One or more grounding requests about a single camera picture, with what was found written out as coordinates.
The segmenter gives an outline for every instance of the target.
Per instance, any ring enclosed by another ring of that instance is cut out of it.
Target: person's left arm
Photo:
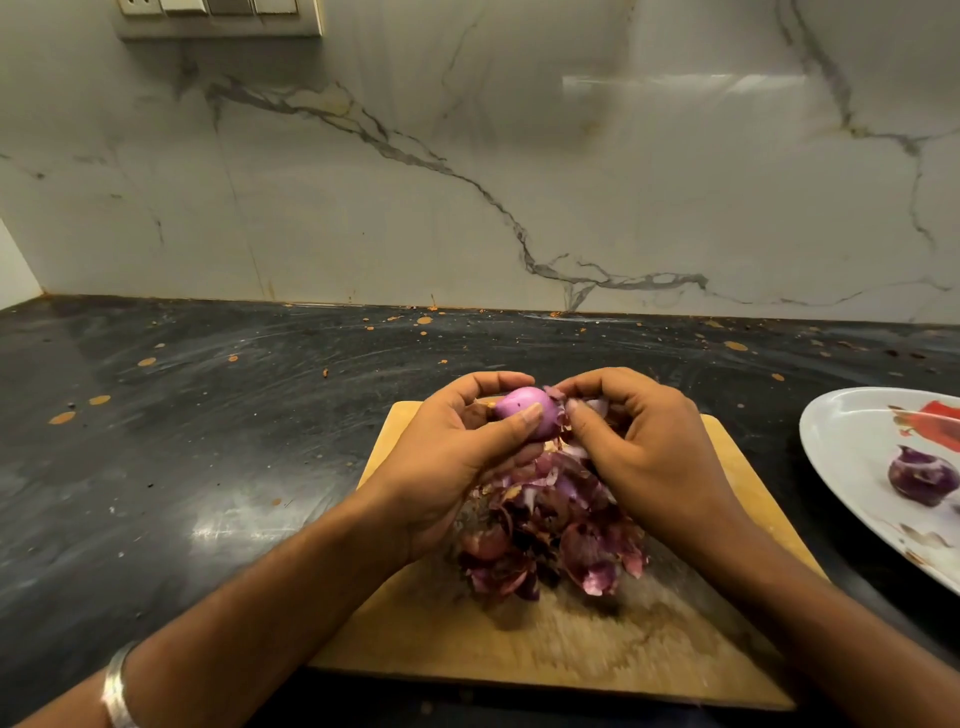
[[[523,445],[539,405],[488,423],[474,402],[532,383],[486,372],[446,386],[362,488],[140,644],[124,669],[140,728],[243,725],[387,578],[440,543],[471,488],[540,454]],[[21,725],[109,728],[103,686],[101,670]]]

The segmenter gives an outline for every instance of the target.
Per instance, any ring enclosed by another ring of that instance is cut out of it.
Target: cutting board
[[[420,403],[394,404],[360,485]],[[733,491],[781,545],[823,572],[730,434],[704,415]],[[614,597],[564,581],[539,602],[489,605],[440,549],[387,581],[310,662],[312,667],[462,682],[642,693],[770,709],[795,707],[798,681],[777,650],[695,571],[647,538],[650,564]]]

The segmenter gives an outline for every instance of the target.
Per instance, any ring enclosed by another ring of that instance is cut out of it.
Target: person
[[[122,669],[141,728],[242,725],[388,577],[436,547],[466,494],[531,463],[535,404],[488,422],[483,396],[528,386],[515,372],[463,376],[425,401],[370,480],[139,644]],[[856,723],[960,724],[960,675],[843,595],[754,525],[733,495],[696,406],[629,369],[557,385],[573,431],[617,501],[735,604]],[[617,434],[583,399],[607,397]],[[424,447],[431,457],[424,458]],[[117,671],[111,672],[112,686]],[[28,717],[29,728],[108,728],[101,670]]]

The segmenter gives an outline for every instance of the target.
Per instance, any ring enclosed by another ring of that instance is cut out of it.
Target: granite countertop
[[[614,365],[679,387],[719,418],[832,581],[960,665],[957,597],[839,503],[797,434],[804,406],[832,389],[949,390],[957,328],[55,297],[0,312],[0,722],[101,667],[343,498],[395,400],[474,370],[554,382]],[[74,414],[48,424],[61,413]],[[259,720],[317,705],[317,690],[376,690],[357,721],[378,725],[772,719],[304,670]]]

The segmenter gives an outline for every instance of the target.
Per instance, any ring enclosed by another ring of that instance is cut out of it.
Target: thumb
[[[580,400],[567,401],[566,416],[573,434],[594,462],[597,454],[619,448],[623,442],[593,407]]]
[[[543,405],[531,404],[499,422],[473,430],[474,457],[481,467],[499,462],[523,447],[543,419]]]

